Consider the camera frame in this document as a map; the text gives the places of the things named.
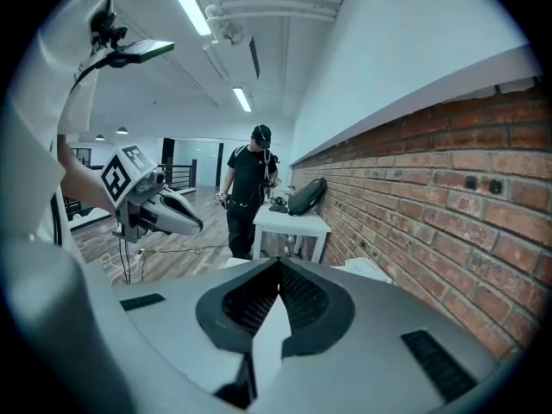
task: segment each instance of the black pants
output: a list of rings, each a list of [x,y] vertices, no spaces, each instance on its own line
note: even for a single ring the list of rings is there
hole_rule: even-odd
[[[253,220],[259,209],[258,204],[250,204],[248,207],[229,201],[226,219],[228,221],[228,243],[232,256],[238,259],[247,259],[255,238],[255,226]]]

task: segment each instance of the black t-shirt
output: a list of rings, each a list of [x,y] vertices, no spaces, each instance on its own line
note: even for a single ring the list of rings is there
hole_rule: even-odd
[[[229,167],[235,169],[232,199],[241,204],[260,204],[262,190],[259,192],[259,185],[266,179],[265,152],[251,152],[247,146],[241,151],[239,149],[234,150],[228,160]],[[272,174],[277,170],[276,163],[269,150],[266,154],[269,157],[268,173]]]

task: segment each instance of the brick wall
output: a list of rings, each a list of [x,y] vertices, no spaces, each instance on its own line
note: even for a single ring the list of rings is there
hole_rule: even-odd
[[[539,88],[498,90],[300,162],[296,187],[328,181],[323,264],[370,256],[498,357],[526,347],[552,286],[549,119]]]

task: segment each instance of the human arm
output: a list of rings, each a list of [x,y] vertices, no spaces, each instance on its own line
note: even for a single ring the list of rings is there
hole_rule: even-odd
[[[230,187],[234,182],[234,173],[235,173],[235,169],[233,169],[232,167],[229,167],[228,171],[226,172],[226,176],[224,177],[223,191],[226,194],[228,194],[228,191],[230,190]]]
[[[115,207],[107,196],[100,178],[77,160],[71,148],[67,146],[64,135],[58,135],[58,162],[66,169],[66,175],[61,180],[61,192],[64,196],[115,215]]]
[[[270,184],[276,184],[277,178],[278,178],[278,170],[270,174]]]
[[[270,184],[276,184],[278,178],[278,167],[276,166],[276,155],[272,155],[270,162],[268,163],[268,173],[270,175]]]

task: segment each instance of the cooling vent slot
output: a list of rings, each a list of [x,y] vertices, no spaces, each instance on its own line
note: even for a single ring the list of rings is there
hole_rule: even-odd
[[[427,331],[412,331],[401,338],[446,403],[459,398],[476,385],[475,380]]]

